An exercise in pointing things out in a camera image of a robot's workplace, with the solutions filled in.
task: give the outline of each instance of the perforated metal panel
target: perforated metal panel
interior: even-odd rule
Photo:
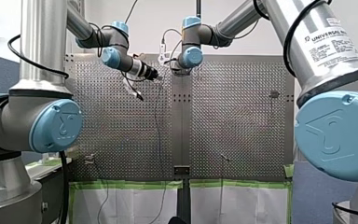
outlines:
[[[281,57],[211,57],[195,71],[191,177],[283,179],[292,154],[293,86]]]
[[[75,100],[84,116],[77,141],[78,158],[73,166],[74,180],[172,178],[171,73],[166,76],[156,106],[158,84],[146,81],[135,85],[145,98],[142,102],[125,91],[122,75],[96,56],[75,54],[68,59],[67,66],[76,76]],[[147,63],[162,75],[169,72],[154,62]],[[84,159],[91,154],[95,154],[95,163],[87,165]]]
[[[156,55],[148,57],[165,76],[157,106],[162,164],[158,85],[138,85],[141,102],[94,55],[68,57],[85,120],[74,180],[172,179],[174,165],[190,165],[191,178],[284,179],[283,165],[292,162],[294,80],[281,57],[206,56],[188,77],[174,77]],[[95,164],[87,165],[91,154]]]

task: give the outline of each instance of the robot end effector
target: robot end effector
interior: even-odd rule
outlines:
[[[124,73],[147,80],[158,78],[158,71],[142,62],[129,56],[129,28],[121,21],[114,21],[112,25],[104,26],[100,32],[91,28],[90,36],[86,39],[76,39],[79,47],[84,49],[104,48],[102,61],[105,65]]]

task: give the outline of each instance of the gray panel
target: gray panel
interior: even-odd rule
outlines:
[[[206,61],[193,72],[191,178],[283,180],[292,162],[294,82],[282,58]],[[230,159],[223,174],[221,154]]]
[[[145,81],[136,85],[145,98],[141,102],[125,91],[121,74],[103,65],[94,55],[78,54],[69,58],[73,58],[73,63],[68,62],[66,66],[76,74],[75,100],[84,116],[83,131],[77,141],[74,180],[172,178],[169,69],[146,60],[166,76],[156,107],[158,84]],[[162,164],[155,107],[161,132]],[[97,169],[84,163],[90,154],[95,154]]]
[[[172,178],[174,165],[190,165],[192,178],[284,179],[283,165],[293,160],[294,79],[282,57],[206,56],[191,77],[174,77],[156,55],[148,57],[166,76],[157,107],[162,166],[158,85],[140,84],[140,102],[124,90],[120,73],[94,55],[67,57],[85,119],[75,180]],[[271,91],[279,97],[269,97]],[[96,167],[84,163],[91,154]],[[221,154],[231,159],[223,174]]]

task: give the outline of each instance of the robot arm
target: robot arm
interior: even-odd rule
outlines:
[[[129,28],[127,24],[114,21],[96,32],[89,23],[68,4],[68,29],[76,36],[76,42],[83,49],[105,48],[103,63],[111,68],[148,80],[158,78],[158,71],[129,56]]]
[[[187,17],[182,24],[182,53],[172,63],[172,68],[189,69],[202,63],[201,45],[229,47],[232,40],[244,29],[255,23],[260,16],[255,11],[252,1],[245,1],[223,21],[214,27],[202,24],[198,17]]]
[[[182,53],[172,68],[200,65],[201,44],[229,46],[261,18],[254,3],[245,1],[215,27],[185,18]],[[302,88],[295,127],[300,150],[327,174],[358,181],[358,51],[323,0],[262,0],[258,9],[268,13]]]

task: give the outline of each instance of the green tape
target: green tape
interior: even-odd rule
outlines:
[[[259,182],[247,180],[223,180],[223,186],[246,187],[253,189],[289,189],[290,182]],[[222,182],[220,179],[215,180],[190,180],[192,189],[220,188]]]
[[[292,224],[292,200],[293,200],[293,182],[289,182],[289,192],[287,192],[287,224]]]
[[[68,208],[68,216],[69,216],[69,224],[74,224],[74,204],[75,204],[75,189],[69,189],[69,208]]]
[[[284,167],[284,173],[286,174],[286,178],[292,178],[293,173],[295,171],[295,165],[289,164],[289,165],[284,165],[283,167]]]
[[[49,160],[49,161],[43,161],[43,164],[41,164],[43,166],[56,166],[56,165],[61,165],[61,160],[60,159],[54,159],[54,160]]]

